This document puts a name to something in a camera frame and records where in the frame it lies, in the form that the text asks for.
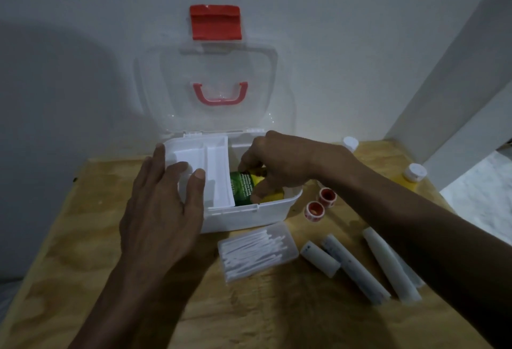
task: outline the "yellow bottle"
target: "yellow bottle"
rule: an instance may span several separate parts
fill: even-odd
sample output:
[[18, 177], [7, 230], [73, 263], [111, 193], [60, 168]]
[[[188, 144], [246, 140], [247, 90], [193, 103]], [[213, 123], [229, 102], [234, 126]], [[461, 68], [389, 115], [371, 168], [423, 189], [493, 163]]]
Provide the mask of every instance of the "yellow bottle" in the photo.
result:
[[411, 163], [402, 172], [402, 174], [391, 178], [391, 180], [411, 191], [416, 191], [418, 182], [420, 182], [425, 177], [426, 169], [420, 164]]

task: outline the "white wall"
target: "white wall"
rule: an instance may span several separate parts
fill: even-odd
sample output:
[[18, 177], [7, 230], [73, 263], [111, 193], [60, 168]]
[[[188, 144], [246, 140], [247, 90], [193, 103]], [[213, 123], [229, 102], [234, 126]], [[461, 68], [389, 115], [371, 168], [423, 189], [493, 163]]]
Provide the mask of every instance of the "white wall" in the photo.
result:
[[448, 139], [425, 163], [438, 190], [512, 137], [512, 81]]
[[[387, 137], [399, 140], [423, 163], [459, 129], [467, 129], [464, 124], [512, 80], [511, 25], [512, 0], [483, 0]], [[500, 131], [496, 130], [491, 137]], [[512, 131], [505, 135], [512, 136]], [[495, 148], [486, 147], [482, 158]], [[470, 167], [482, 158], [475, 158]], [[445, 168], [436, 165], [440, 169], [430, 173], [443, 173]], [[460, 166], [457, 169], [464, 173]], [[447, 176], [443, 180], [450, 183]]]
[[192, 3], [242, 9], [294, 48], [297, 134], [381, 139], [480, 0], [0, 0], [0, 276], [22, 275], [88, 156], [148, 152], [132, 67], [154, 24]]

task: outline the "adhesive tape roll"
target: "adhesive tape roll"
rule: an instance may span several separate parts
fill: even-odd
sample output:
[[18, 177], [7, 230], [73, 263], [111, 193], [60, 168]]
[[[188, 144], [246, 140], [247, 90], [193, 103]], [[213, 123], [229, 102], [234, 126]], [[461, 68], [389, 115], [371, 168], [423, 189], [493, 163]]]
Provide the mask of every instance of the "adhesive tape roll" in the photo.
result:
[[337, 195], [334, 190], [329, 189], [328, 187], [320, 189], [320, 192], [318, 193], [318, 202], [320, 202], [324, 208], [334, 206], [336, 198]]
[[308, 202], [304, 208], [304, 217], [313, 223], [320, 221], [325, 214], [325, 209], [322, 204], [318, 201]]

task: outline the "left hand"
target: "left hand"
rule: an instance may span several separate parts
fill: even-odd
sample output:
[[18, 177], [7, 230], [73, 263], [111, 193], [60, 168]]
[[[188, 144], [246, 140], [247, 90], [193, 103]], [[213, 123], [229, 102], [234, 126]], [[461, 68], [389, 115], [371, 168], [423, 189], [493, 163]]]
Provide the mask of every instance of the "left hand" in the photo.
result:
[[165, 169], [165, 147], [157, 144], [133, 182], [131, 198], [119, 225], [122, 270], [138, 286], [158, 285], [165, 273], [194, 246], [203, 224], [205, 171], [197, 169], [187, 184], [183, 204], [178, 195], [186, 162]]

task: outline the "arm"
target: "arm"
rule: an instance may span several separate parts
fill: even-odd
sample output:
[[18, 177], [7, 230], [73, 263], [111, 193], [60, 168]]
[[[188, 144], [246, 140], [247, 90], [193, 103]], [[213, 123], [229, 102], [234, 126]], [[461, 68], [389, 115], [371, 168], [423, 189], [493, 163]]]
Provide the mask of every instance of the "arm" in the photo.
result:
[[165, 273], [192, 248], [203, 223], [205, 174], [197, 169], [183, 204], [178, 195], [186, 162], [165, 169], [158, 144], [134, 180], [119, 225], [121, 258], [69, 349], [128, 347], [145, 306]]
[[313, 178], [331, 187], [445, 301], [495, 346], [512, 322], [512, 247], [372, 171], [342, 146], [268, 132], [240, 170], [265, 164], [253, 202]]

